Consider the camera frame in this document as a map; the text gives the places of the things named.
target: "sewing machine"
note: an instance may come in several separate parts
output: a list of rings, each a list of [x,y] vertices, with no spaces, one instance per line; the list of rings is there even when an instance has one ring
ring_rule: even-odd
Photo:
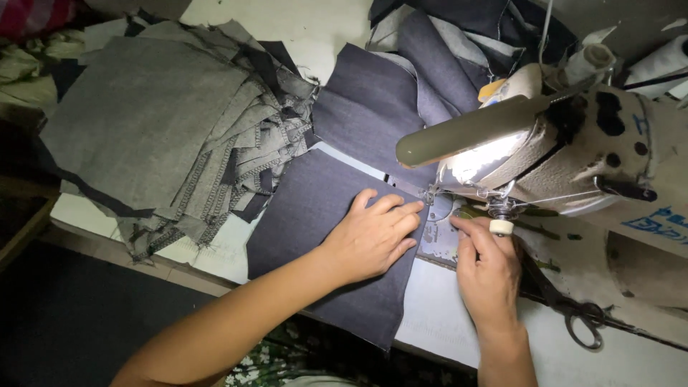
[[[688,110],[594,76],[546,96],[541,74],[538,64],[527,65],[481,109],[398,142],[397,159],[406,167],[439,162],[427,204],[441,200],[456,211],[460,205],[440,195],[446,192],[479,200],[497,235],[510,234],[526,208],[549,209],[642,242],[653,251],[647,258],[644,250],[646,260],[675,266],[678,259],[688,269],[679,258],[688,258]],[[431,211],[440,228],[451,227],[438,222],[449,214]],[[435,246],[442,238],[435,241],[420,253],[446,255]],[[661,281],[657,271],[635,275]],[[658,304],[688,307],[688,297],[678,299]]]

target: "hand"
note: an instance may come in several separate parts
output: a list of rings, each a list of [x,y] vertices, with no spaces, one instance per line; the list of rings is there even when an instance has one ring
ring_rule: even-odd
[[[452,216],[451,224],[460,230],[456,278],[478,337],[518,330],[516,297],[521,265],[511,237],[490,233],[489,218]]]
[[[318,247],[327,251],[325,255],[344,284],[384,274],[416,245],[416,240],[405,237],[418,228],[417,213],[423,202],[404,205],[401,196],[387,195],[366,208],[368,200],[377,194],[374,189],[362,190],[349,213]]]

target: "forearm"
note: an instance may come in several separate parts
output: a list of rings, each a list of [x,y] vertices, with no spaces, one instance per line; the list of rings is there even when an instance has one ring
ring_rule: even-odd
[[[478,333],[480,387],[537,387],[528,332],[523,325],[506,333]]]
[[[187,384],[232,368],[274,327],[344,285],[323,254],[313,250],[165,329],[112,386]]]

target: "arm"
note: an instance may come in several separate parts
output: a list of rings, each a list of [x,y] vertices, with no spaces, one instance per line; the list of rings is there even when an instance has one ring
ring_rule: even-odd
[[[460,229],[459,288],[480,343],[478,384],[537,387],[528,332],[516,315],[521,266],[513,241],[492,235],[488,218],[451,222]]]
[[[403,198],[388,195],[366,208],[375,195],[363,190],[321,246],[163,330],[110,386],[176,386],[218,375],[304,307],[340,286],[386,272],[416,244],[404,237],[418,227],[423,204],[402,206]]]

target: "scissors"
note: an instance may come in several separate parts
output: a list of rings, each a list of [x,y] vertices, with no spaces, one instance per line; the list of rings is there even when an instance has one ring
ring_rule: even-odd
[[[566,297],[561,294],[561,292],[552,285],[552,282],[542,273],[537,263],[535,263],[535,260],[528,254],[524,254],[523,266],[533,277],[535,284],[542,292],[542,297],[545,299],[547,306],[563,314],[566,329],[573,341],[590,350],[596,350],[602,347],[602,336],[597,330],[600,326],[605,324],[605,313],[602,308],[595,303],[578,302],[571,297]],[[594,342],[592,344],[585,344],[576,336],[572,326],[574,317],[579,318],[585,326],[590,329],[594,337]]]

